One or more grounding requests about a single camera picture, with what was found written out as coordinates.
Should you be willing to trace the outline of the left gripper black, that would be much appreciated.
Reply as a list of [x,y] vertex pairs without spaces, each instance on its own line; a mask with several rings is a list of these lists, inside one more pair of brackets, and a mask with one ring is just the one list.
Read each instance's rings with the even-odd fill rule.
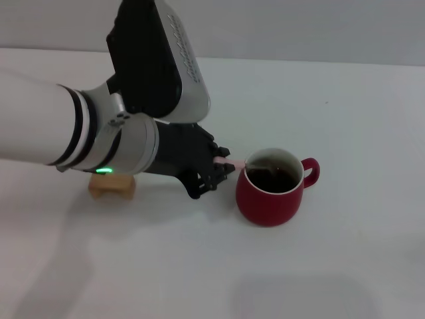
[[198,124],[157,123],[159,144],[147,173],[178,177],[191,199],[199,199],[236,170],[232,164],[212,163],[226,158],[230,150],[214,142],[214,137]]

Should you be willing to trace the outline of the pink handled metal spoon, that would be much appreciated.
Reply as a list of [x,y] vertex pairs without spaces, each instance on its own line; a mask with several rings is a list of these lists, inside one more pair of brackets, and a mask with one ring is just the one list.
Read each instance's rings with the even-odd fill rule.
[[260,164],[260,165],[258,165],[258,164],[254,164],[254,163],[246,163],[245,161],[227,159],[227,158],[224,158],[224,157],[215,157],[215,158],[213,158],[213,162],[219,163],[219,164],[233,165],[236,169],[239,169],[239,170],[260,169],[260,170],[267,170],[271,173],[275,173],[278,170],[276,167],[272,166],[271,164]]

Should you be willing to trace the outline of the red ceramic cup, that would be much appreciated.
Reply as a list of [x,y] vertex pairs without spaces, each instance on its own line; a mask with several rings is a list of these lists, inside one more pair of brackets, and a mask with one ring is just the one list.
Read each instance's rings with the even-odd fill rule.
[[280,160],[297,171],[300,178],[297,186],[285,193],[269,193],[257,188],[247,177],[246,170],[240,172],[236,184],[237,206],[250,222],[274,227],[289,221],[298,211],[306,187],[314,185],[320,174],[316,159],[299,160],[293,154],[279,148],[266,148],[253,153],[246,163],[258,159]]

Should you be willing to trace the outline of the dark coffee liquid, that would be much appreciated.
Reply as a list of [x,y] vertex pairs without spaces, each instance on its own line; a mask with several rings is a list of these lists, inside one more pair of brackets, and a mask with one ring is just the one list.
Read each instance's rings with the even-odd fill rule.
[[299,183],[297,171],[285,162],[274,159],[257,159],[246,166],[248,179],[262,191],[285,193]]

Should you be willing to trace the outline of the notched plain wooden block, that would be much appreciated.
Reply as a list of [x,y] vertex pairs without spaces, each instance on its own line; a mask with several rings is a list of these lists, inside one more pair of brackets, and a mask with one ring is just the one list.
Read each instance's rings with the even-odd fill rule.
[[135,193],[135,178],[133,175],[92,174],[88,184],[90,195],[97,199],[106,193],[115,193],[124,199],[133,199]]

